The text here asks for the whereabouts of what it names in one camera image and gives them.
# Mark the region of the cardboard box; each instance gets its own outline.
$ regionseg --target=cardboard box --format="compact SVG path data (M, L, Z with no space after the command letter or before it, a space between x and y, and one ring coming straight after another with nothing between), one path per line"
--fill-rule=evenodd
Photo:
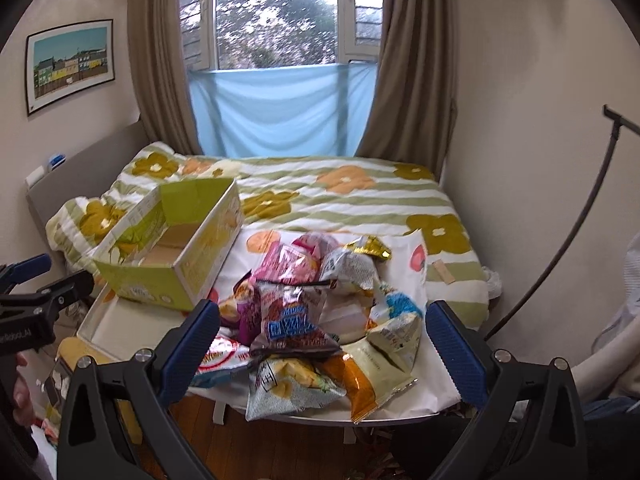
M233 179L161 184L120 219L93 258L121 298L193 310L213 286L243 220Z

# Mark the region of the window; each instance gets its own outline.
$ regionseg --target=window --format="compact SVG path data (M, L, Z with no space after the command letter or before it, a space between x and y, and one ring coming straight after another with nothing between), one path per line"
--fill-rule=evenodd
M375 60L382 0L180 0L180 27L192 70Z

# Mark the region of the painting of houses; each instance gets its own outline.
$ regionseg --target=painting of houses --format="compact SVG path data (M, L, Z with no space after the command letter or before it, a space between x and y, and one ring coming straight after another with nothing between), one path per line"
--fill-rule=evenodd
M27 38L27 112L112 81L113 20L76 23Z

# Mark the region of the bedspread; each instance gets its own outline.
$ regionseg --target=bedspread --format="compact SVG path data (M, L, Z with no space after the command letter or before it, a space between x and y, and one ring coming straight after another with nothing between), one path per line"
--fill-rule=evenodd
M141 150L100 198L69 200L47 223L53 250L75 269L96 272L93 248L124 213L161 182L232 176L253 229L405 235L419 230L428 254L430 301L446 300L464 324L486 319L484 273L447 195L424 167L368 158L217 160L183 156L155 142Z

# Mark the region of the wooden floor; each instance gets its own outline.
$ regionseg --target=wooden floor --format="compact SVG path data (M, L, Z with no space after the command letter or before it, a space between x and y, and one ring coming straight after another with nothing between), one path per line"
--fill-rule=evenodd
M350 470L364 469L365 447L345 446L341 428L247 422L231 408L226 409L225 425L218 426L211 421L213 407L212 400L185 397L170 411L218 480L343 480ZM145 446L140 459L146 471L164 480Z

